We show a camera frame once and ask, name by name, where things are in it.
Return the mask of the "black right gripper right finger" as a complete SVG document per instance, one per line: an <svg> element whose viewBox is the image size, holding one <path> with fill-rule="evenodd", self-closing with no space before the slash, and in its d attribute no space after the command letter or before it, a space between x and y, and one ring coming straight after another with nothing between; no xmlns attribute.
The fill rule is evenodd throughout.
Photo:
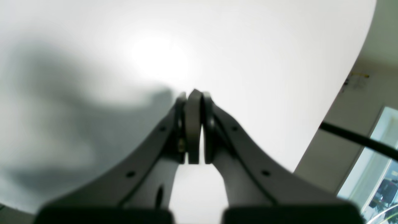
<svg viewBox="0 0 398 224"><path fill-rule="evenodd" d="M229 207L223 224L362 224L349 202L295 176L257 146L203 93L205 162L221 174Z"/></svg>

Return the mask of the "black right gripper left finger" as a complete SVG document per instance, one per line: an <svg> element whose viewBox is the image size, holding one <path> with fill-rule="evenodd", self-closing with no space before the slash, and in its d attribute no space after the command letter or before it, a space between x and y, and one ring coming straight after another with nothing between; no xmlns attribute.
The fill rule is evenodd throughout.
<svg viewBox="0 0 398 224"><path fill-rule="evenodd" d="M183 92L168 114L126 159L43 207L35 224L173 224L175 174L188 155L199 163L202 92Z"/></svg>

